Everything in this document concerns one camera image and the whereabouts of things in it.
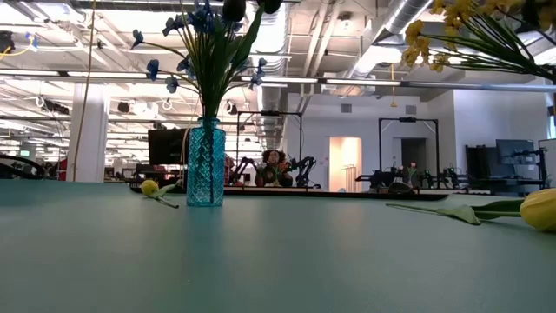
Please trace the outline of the black background monitor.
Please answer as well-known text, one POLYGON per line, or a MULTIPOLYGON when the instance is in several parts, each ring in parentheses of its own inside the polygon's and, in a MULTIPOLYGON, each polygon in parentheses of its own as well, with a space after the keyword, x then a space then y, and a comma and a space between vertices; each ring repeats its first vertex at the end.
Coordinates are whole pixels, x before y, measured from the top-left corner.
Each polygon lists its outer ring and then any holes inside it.
POLYGON ((189 130, 149 130, 148 146, 151 165, 185 164, 188 158, 189 130))

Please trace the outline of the white screen panel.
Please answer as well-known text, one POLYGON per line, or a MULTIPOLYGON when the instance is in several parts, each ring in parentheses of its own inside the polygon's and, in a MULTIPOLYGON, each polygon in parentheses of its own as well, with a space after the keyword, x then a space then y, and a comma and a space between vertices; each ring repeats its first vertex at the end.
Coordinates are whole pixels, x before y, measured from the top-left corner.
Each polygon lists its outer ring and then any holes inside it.
POLYGON ((556 138, 539 140, 539 148, 545 150, 547 177, 556 180, 556 138))

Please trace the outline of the person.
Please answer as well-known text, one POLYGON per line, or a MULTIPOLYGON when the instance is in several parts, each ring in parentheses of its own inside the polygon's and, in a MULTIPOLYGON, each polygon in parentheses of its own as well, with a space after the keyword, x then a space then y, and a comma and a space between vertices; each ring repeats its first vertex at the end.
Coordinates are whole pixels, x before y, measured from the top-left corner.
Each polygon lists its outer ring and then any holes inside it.
POLYGON ((265 187, 289 188, 293 186, 293 178, 289 174, 290 165, 286 155, 280 150, 266 150, 262 153, 262 164, 256 170, 255 185, 265 187))

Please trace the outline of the blue textured glass vase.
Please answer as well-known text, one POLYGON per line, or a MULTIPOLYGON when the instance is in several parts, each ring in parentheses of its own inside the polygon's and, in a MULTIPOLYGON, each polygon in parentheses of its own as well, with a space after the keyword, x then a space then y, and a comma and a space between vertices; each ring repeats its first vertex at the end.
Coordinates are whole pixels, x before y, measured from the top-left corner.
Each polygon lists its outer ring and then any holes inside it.
POLYGON ((216 117, 200 117, 189 131, 186 204, 192 207, 222 206, 225 186, 226 132, 216 117))

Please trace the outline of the black aluminium table frame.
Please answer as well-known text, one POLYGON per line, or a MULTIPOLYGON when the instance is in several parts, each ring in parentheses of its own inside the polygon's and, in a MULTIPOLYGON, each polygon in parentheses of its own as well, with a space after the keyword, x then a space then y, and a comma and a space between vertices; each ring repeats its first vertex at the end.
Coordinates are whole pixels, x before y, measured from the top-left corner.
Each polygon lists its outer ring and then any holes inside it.
POLYGON ((328 192, 321 189, 282 188, 282 187, 243 187, 227 186, 225 196, 300 196, 322 198, 378 199, 401 201, 439 201, 447 198, 447 194, 376 194, 368 192, 328 192))

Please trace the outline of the orange lit doorway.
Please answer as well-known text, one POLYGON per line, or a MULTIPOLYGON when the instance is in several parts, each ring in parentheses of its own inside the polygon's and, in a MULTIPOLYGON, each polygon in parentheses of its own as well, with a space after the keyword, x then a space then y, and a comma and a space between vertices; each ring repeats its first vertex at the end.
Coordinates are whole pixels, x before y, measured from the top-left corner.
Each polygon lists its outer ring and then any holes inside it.
POLYGON ((356 178, 362 173, 362 141, 360 137, 330 137, 328 188, 332 192, 361 192, 356 178))

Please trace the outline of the dark desk monitor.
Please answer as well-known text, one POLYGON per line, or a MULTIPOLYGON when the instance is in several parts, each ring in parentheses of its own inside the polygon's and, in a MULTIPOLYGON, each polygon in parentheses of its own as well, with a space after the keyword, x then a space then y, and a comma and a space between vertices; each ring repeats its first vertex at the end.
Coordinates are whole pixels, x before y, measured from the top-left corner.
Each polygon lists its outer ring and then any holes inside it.
POLYGON ((497 139, 499 161, 509 165, 533 165, 535 148, 532 140, 497 139))

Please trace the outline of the black background robot station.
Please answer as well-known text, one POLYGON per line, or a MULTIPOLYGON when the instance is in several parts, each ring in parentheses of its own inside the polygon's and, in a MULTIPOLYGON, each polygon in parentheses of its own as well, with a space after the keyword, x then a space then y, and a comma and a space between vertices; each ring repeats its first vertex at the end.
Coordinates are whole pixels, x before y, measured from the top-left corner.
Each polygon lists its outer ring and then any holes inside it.
POLYGON ((468 194, 470 189, 462 186, 455 168, 445 168, 440 173, 440 188, 436 189, 436 176, 429 170, 420 171, 416 163, 410 163, 408 167, 390 167, 389 170, 375 170, 372 174, 361 174, 356 178, 357 182, 369 183, 369 193, 388 193, 388 187, 392 182, 403 182, 413 187, 415 194, 468 194))

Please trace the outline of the long grey ceiling rail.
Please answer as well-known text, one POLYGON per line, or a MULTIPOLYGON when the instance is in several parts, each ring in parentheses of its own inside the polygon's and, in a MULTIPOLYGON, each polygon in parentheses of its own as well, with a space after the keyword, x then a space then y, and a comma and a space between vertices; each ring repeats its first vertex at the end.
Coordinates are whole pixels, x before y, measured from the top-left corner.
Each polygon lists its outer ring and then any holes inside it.
POLYGON ((445 83, 381 79, 347 79, 325 77, 263 77, 264 83, 332 84, 366 87, 395 87, 412 89, 486 90, 511 92, 556 93, 556 85, 445 83))

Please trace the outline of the black background stand frame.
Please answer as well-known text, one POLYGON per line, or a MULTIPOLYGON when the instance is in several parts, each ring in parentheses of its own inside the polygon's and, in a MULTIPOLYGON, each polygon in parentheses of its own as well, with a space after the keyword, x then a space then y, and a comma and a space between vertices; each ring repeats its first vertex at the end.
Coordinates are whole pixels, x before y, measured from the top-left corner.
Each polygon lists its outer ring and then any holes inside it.
POLYGON ((429 130, 431 130, 435 135, 435 170, 436 170, 436 189, 440 188, 440 127, 439 127, 439 120, 438 119, 431 119, 431 118, 417 118, 417 117, 379 117, 378 118, 378 146, 379 146, 379 167, 382 169, 382 134, 383 132, 389 127, 385 126, 384 128, 381 126, 383 121, 389 121, 389 124, 396 121, 399 123, 417 123, 421 122, 426 125, 429 130), (428 122, 434 124, 434 129, 430 127, 428 122))
MULTIPOLYGON (((300 118, 300 120, 302 120, 301 118, 301 114, 300 113, 292 113, 292 112, 280 112, 278 110, 263 110, 263 111, 239 111, 237 113, 237 118, 236 118, 236 155, 239 156, 239 135, 240 135, 240 129, 243 126, 243 123, 240 122, 240 116, 242 114, 249 114, 250 116, 253 115, 259 115, 260 117, 287 117, 287 116, 298 116, 300 118)), ((228 185, 233 185, 231 183, 231 179, 229 177, 229 182, 228 185)))

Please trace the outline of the green table mat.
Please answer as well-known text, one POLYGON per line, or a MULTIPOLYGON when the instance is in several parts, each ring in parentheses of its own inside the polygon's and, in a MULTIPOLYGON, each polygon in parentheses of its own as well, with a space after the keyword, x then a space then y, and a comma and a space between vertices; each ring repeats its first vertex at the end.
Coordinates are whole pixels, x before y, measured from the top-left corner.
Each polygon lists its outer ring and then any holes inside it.
POLYGON ((556 234, 434 202, 0 181, 0 313, 556 313, 556 234))

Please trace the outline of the black background cabinet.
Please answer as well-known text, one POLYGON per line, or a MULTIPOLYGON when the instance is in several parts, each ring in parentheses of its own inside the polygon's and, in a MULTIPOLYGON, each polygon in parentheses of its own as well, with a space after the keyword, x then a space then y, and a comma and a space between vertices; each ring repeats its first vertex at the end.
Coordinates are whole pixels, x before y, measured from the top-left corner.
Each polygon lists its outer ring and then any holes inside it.
POLYGON ((485 145, 465 146, 467 175, 472 179, 490 178, 491 163, 496 163, 496 149, 485 145))

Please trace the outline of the silver round ventilation duct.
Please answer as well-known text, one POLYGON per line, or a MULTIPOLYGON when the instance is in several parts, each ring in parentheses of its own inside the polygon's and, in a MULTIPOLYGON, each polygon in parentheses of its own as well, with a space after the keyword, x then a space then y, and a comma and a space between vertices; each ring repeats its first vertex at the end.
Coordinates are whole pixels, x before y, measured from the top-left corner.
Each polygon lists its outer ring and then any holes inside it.
POLYGON ((407 26, 427 9, 433 0, 392 0, 387 12, 370 20, 361 36, 361 53, 343 78, 365 79, 380 63, 398 63, 405 45, 407 26))

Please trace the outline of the white pillar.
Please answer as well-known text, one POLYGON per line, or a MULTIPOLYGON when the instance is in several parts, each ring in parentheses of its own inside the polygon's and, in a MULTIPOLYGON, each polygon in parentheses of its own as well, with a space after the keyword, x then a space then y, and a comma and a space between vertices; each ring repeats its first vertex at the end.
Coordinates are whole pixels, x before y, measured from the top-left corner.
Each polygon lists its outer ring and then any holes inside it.
POLYGON ((103 182, 110 100, 106 85, 74 85, 67 182, 103 182))

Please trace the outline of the grey rectangular air duct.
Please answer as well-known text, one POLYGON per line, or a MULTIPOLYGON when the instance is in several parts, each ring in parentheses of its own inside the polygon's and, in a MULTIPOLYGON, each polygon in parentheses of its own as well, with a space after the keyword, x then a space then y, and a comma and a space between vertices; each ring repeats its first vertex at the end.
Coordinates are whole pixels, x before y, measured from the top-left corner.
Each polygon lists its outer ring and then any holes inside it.
MULTIPOLYGON (((424 22, 423 32, 434 36, 445 35, 445 24, 440 22, 424 22)), ((374 46, 407 46, 406 29, 400 32, 393 32, 385 25, 380 26, 377 34, 373 37, 374 46)))

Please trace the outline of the yellow artificial tulip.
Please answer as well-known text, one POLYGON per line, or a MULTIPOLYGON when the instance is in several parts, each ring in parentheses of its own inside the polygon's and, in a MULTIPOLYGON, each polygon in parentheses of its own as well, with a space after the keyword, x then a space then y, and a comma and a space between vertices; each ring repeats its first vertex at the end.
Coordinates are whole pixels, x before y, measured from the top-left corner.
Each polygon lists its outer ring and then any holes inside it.
POLYGON ((179 205, 174 204, 164 198, 164 196, 170 192, 171 190, 175 189, 182 185, 182 179, 178 179, 176 183, 172 183, 163 187, 160 187, 154 180, 145 180, 141 184, 141 192, 147 198, 153 199, 158 203, 166 205, 173 209, 178 209, 179 205))
POLYGON ((556 233, 556 188, 535 191, 523 199, 496 201, 481 206, 463 204, 438 209, 400 203, 387 203, 387 206, 447 216, 471 225, 481 225, 482 220, 516 217, 538 231, 556 233))

